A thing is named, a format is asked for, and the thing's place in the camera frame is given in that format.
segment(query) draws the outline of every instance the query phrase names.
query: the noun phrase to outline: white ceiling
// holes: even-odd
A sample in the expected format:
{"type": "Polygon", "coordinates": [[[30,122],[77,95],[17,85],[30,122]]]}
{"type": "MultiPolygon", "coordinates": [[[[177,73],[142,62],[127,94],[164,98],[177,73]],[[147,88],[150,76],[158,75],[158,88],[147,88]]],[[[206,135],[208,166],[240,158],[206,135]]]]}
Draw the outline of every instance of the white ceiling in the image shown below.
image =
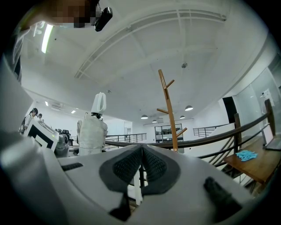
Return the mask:
{"type": "MultiPolygon", "coordinates": [[[[47,98],[45,96],[34,93],[32,91],[26,90],[26,92],[36,103],[36,107],[38,107],[39,113],[40,113],[41,108],[47,108],[47,109],[58,112],[59,114],[61,114],[61,116],[68,115],[68,116],[72,116],[72,117],[76,117],[76,118],[80,118],[80,119],[84,118],[85,113],[88,113],[87,111],[78,109],[75,106],[66,105],[64,103],[58,102],[54,99],[47,98]]],[[[113,117],[107,116],[107,115],[103,115],[102,117],[104,118],[104,120],[114,119],[113,117]]]]}

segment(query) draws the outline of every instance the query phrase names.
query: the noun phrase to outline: blue glove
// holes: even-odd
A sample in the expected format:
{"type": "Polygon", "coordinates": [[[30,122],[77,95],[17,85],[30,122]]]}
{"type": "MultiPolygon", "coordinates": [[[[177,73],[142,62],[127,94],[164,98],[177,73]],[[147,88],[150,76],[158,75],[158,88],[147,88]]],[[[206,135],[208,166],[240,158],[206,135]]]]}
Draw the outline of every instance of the blue glove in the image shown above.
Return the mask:
{"type": "Polygon", "coordinates": [[[255,159],[258,156],[257,153],[248,150],[243,150],[241,152],[238,152],[236,153],[236,155],[241,159],[241,162],[246,162],[248,160],[255,159]]]}

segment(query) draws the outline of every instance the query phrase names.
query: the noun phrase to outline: metal railing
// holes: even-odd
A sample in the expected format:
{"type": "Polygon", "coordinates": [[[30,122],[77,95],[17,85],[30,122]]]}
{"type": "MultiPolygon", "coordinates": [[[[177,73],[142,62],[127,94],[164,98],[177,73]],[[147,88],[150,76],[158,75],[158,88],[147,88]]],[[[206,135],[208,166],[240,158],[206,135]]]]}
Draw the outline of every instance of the metal railing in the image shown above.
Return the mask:
{"type": "Polygon", "coordinates": [[[146,140],[146,133],[142,134],[126,134],[126,135],[108,135],[105,138],[105,147],[102,150],[113,150],[120,146],[114,145],[114,142],[121,143],[142,143],[146,140]]]}
{"type": "Polygon", "coordinates": [[[212,127],[199,127],[199,128],[193,128],[193,134],[194,136],[206,138],[208,137],[217,127],[222,127],[228,124],[224,125],[217,125],[212,127]]]}

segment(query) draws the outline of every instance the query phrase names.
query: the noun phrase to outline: ceiling light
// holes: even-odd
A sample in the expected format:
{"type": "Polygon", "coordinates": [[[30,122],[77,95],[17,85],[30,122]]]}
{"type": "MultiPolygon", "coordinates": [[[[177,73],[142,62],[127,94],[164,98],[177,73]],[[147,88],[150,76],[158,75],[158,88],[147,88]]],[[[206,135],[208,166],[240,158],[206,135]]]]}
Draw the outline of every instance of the ceiling light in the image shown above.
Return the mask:
{"type": "Polygon", "coordinates": [[[148,119],[148,116],[147,115],[142,115],[141,119],[143,119],[143,120],[148,119]]]}
{"type": "Polygon", "coordinates": [[[188,105],[187,107],[185,107],[185,111],[190,111],[193,110],[193,107],[191,105],[188,105]]]}
{"type": "Polygon", "coordinates": [[[47,28],[45,30],[43,43],[42,43],[42,49],[41,49],[41,51],[43,53],[46,53],[46,51],[47,51],[47,46],[48,46],[49,38],[50,38],[53,27],[54,26],[47,24],[47,28]]]}

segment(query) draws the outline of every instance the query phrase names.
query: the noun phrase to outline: wooden coat rack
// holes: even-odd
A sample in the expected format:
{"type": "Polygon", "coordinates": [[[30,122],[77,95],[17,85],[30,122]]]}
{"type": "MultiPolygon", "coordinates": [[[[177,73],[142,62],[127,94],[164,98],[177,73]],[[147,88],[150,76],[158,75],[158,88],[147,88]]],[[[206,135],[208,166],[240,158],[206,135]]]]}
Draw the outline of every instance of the wooden coat rack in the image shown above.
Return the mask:
{"type": "Polygon", "coordinates": [[[174,83],[175,80],[172,80],[170,83],[168,83],[166,85],[165,78],[163,76],[162,70],[158,70],[158,73],[159,73],[159,76],[160,76],[162,88],[164,90],[164,95],[165,95],[168,111],[165,111],[163,109],[157,109],[157,111],[162,112],[162,113],[166,113],[166,114],[169,115],[170,123],[171,123],[171,130],[172,130],[173,150],[175,152],[177,152],[178,151],[177,137],[182,135],[187,130],[187,128],[184,128],[180,133],[177,134],[176,125],[175,125],[175,119],[174,119],[174,114],[173,114],[173,109],[172,109],[172,104],[171,104],[171,100],[170,100],[170,96],[169,96],[169,92],[168,92],[168,87],[172,83],[174,83]]]}

